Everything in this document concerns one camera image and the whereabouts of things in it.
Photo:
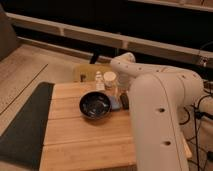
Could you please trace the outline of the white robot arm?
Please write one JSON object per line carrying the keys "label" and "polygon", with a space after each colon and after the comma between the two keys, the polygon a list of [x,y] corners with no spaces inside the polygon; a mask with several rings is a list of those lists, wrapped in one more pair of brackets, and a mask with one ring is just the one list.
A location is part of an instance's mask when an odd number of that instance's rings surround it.
{"label": "white robot arm", "polygon": [[201,97],[202,78],[188,69],[137,63],[131,53],[110,65],[132,78],[128,98],[137,170],[189,171],[178,109]]}

